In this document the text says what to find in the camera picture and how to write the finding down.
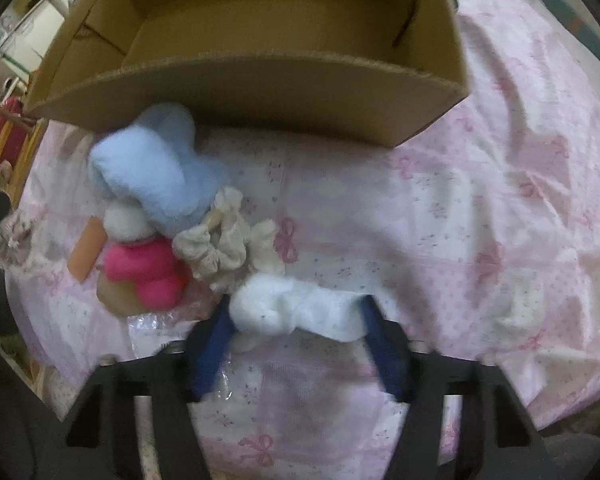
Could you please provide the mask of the pink patterned bed quilt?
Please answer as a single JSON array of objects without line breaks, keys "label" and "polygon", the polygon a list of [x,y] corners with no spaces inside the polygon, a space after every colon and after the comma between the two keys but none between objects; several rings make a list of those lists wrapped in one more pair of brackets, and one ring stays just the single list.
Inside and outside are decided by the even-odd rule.
[{"label": "pink patterned bed quilt", "polygon": [[[411,338],[494,359],[545,427],[600,398],[600,63],[540,0],[460,0],[471,95],[395,150],[215,130],[249,222],[282,222],[287,274],[370,292]],[[79,388],[98,358],[184,328],[130,327],[66,260],[104,203],[94,136],[51,122],[20,203],[42,254],[6,274],[32,353]],[[380,479],[404,414],[364,344],[295,332],[231,356],[193,405],[210,467],[246,479]],[[58,375],[52,403],[65,411]]]}]

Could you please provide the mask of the brown cardboard tag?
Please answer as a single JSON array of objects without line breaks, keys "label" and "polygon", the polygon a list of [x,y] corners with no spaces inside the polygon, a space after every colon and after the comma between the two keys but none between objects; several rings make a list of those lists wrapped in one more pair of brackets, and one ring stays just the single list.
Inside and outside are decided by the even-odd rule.
[{"label": "brown cardboard tag", "polygon": [[112,282],[104,274],[100,274],[96,296],[100,303],[118,318],[128,318],[148,311],[138,298],[135,284],[132,282]]}]

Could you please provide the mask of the brown cardboard box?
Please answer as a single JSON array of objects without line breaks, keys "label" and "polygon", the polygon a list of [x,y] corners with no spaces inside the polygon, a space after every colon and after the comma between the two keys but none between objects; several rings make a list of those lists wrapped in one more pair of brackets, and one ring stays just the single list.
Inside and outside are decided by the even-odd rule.
[{"label": "brown cardboard box", "polygon": [[469,91],[453,0],[78,0],[26,110],[110,131],[178,102],[203,124],[394,148]]}]

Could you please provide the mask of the cream fabric scrunchie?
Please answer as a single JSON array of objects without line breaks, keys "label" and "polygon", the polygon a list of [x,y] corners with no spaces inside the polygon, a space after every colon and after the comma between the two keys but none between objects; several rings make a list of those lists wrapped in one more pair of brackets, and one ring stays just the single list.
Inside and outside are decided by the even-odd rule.
[{"label": "cream fabric scrunchie", "polygon": [[199,224],[172,240],[174,255],[193,278],[215,292],[233,288],[253,273],[283,275],[285,263],[274,247],[277,223],[249,223],[242,215],[242,192],[224,186]]}]

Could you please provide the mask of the pink and white plush toy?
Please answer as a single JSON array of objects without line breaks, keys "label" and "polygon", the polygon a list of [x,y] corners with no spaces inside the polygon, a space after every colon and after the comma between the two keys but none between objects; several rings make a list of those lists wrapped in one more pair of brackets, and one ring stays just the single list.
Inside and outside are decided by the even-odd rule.
[{"label": "pink and white plush toy", "polygon": [[190,276],[176,258],[171,241],[150,225],[137,200],[115,200],[104,214],[104,229],[112,241],[100,274],[112,282],[132,282],[147,312],[175,308]]}]

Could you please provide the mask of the wooden drying rack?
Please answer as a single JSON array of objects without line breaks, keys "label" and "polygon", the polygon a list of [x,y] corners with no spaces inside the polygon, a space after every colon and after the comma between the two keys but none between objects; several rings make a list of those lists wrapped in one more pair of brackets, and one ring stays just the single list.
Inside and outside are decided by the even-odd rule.
[{"label": "wooden drying rack", "polygon": [[17,207],[48,121],[23,114],[18,96],[0,106],[0,191]]}]

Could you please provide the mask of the orange cardboard tube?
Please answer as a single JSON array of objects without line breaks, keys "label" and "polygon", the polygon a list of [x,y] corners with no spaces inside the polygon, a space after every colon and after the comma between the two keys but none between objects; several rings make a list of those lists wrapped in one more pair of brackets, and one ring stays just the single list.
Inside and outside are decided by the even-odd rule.
[{"label": "orange cardboard tube", "polygon": [[89,218],[67,261],[68,272],[77,282],[83,283],[88,278],[107,240],[102,220]]}]

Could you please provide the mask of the white fluffy sock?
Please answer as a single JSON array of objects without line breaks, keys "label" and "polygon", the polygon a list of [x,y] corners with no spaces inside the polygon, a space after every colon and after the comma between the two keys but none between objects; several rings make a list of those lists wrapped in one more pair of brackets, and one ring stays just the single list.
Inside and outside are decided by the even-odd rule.
[{"label": "white fluffy sock", "polygon": [[273,338],[303,330],[338,342],[363,338],[367,328],[353,292],[257,273],[230,295],[236,334],[230,350],[244,353]]}]

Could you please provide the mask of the teal orange pillow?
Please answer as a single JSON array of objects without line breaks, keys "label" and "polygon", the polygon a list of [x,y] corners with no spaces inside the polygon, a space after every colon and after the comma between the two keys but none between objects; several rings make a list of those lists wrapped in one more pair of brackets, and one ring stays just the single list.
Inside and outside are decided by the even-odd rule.
[{"label": "teal orange pillow", "polygon": [[566,0],[542,0],[557,21],[600,61],[600,36]]}]

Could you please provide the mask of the floral patterned scrunchie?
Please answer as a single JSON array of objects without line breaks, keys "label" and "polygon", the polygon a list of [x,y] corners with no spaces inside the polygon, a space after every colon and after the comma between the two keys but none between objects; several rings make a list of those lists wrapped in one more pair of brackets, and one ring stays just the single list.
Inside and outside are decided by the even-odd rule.
[{"label": "floral patterned scrunchie", "polygon": [[16,210],[0,222],[0,268],[22,266],[29,258],[35,220]]}]

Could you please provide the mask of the light blue fluffy plush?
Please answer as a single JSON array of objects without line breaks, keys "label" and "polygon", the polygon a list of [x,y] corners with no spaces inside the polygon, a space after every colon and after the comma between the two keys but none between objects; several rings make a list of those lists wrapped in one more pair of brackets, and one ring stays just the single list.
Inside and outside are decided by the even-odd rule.
[{"label": "light blue fluffy plush", "polygon": [[218,160],[195,151],[195,136],[184,105],[151,105],[92,147],[91,181],[108,200],[137,200],[149,224],[172,238],[201,222],[216,193],[230,183]]}]

